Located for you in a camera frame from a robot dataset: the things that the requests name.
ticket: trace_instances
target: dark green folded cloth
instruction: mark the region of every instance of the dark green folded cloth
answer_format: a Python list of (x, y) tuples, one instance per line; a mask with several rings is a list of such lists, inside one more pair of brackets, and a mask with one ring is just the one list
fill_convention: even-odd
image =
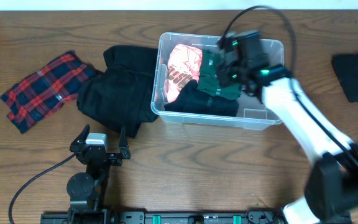
[(220, 96), (228, 100), (235, 100), (240, 97), (241, 84), (236, 83), (231, 86), (221, 87), (216, 75), (216, 66), (220, 63), (221, 56), (203, 50), (203, 61), (200, 68), (200, 79), (198, 80), (197, 90), (208, 93), (211, 96)]

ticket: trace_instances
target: plastic bin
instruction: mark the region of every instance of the plastic bin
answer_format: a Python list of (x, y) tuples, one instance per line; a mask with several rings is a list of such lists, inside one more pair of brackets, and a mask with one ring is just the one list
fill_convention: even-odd
[[(241, 97), (237, 99), (240, 106), (236, 117), (164, 110), (164, 105), (168, 103), (167, 63), (173, 48), (177, 44), (186, 44), (218, 53), (219, 49), (216, 42), (219, 38), (218, 36), (178, 34), (171, 32), (161, 35), (151, 101), (152, 111), (158, 114), (165, 122), (212, 124), (256, 130), (263, 130), (270, 125), (282, 123), (277, 115), (261, 104), (257, 98), (249, 97), (243, 92), (241, 93)], [(265, 52), (268, 53), (271, 65), (284, 63), (284, 46), (280, 41), (262, 40), (262, 47)]]

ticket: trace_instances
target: red and blue plaid cloth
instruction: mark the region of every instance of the red and blue plaid cloth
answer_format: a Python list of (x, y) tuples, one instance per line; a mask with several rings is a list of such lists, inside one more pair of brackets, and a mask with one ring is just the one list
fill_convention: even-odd
[(64, 102), (76, 99), (82, 83), (94, 76), (73, 51), (66, 52), (1, 95), (11, 109), (7, 117), (23, 134)]

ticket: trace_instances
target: wooden table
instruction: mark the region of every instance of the wooden table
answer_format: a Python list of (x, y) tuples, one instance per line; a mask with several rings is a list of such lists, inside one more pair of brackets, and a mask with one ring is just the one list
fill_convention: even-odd
[[(0, 12), (0, 95), (66, 50), (100, 70), (103, 51), (117, 44), (158, 47), (164, 32), (222, 34), (237, 11)], [(358, 52), (358, 11), (287, 11), (298, 37), (296, 76), (316, 106), (339, 129), (358, 140), (358, 103), (349, 103), (331, 67), (336, 53)], [(287, 33), (277, 16), (255, 11), (234, 30), (262, 30), (281, 40), (290, 62)], [(75, 102), (21, 135), (0, 100), (0, 223), (16, 191), (31, 177), (70, 155), (85, 124), (106, 133), (109, 149), (118, 135), (81, 114)], [(129, 140), (132, 159), (111, 171), (107, 203), (114, 208), (247, 210), (279, 207), (303, 195), (310, 165), (281, 124), (264, 131), (143, 124)], [(76, 159), (29, 185), (18, 198), (16, 223), (39, 223), (45, 211), (66, 211), (68, 179), (85, 170)], [(358, 210), (353, 211), (358, 223)]]

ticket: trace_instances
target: pink patterned cloth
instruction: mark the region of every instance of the pink patterned cloth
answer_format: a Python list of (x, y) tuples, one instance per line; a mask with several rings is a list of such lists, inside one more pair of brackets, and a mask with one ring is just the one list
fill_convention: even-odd
[(203, 51), (184, 44), (178, 44), (172, 50), (168, 61), (168, 93), (169, 103), (176, 100), (180, 90), (190, 81), (200, 76)]

